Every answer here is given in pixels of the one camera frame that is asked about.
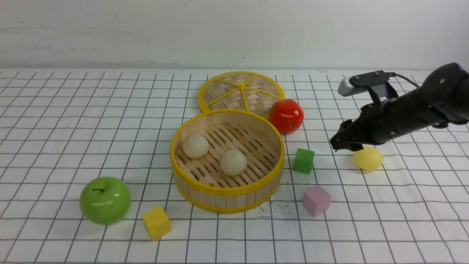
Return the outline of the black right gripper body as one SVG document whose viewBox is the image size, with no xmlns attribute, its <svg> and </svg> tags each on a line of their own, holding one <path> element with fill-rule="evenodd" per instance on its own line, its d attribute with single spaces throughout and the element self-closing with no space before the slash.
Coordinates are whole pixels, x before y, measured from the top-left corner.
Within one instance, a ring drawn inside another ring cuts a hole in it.
<svg viewBox="0 0 469 264">
<path fill-rule="evenodd" d="M 355 121 L 347 120 L 342 131 L 350 131 L 363 144 L 380 145 L 413 131 L 413 97 L 402 96 L 380 106 L 372 105 Z"/>
</svg>

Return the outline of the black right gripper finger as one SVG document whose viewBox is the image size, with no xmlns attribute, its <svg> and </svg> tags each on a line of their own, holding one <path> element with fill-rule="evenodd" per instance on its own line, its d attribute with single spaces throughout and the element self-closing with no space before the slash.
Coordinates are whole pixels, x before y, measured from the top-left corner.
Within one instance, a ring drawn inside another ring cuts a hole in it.
<svg viewBox="0 0 469 264">
<path fill-rule="evenodd" d="M 329 142 L 334 151 L 345 149 L 357 152 L 364 149 L 360 138 L 355 137 L 350 131 L 339 130 L 330 138 Z"/>
</svg>

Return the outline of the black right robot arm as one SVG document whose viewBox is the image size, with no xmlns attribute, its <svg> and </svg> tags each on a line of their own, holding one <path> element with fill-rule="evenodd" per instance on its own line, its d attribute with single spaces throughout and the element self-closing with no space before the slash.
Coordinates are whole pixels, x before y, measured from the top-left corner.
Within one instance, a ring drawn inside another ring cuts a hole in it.
<svg viewBox="0 0 469 264">
<path fill-rule="evenodd" d="M 341 96 L 368 92 L 372 103 L 361 107 L 357 119 L 340 124 L 329 141 L 334 150 L 359 151 L 364 145 L 382 145 L 426 127 L 467 124 L 469 80 L 459 64 L 452 62 L 437 68 L 422 85 L 402 96 L 389 83 L 397 75 L 379 70 L 340 82 Z"/>
</svg>

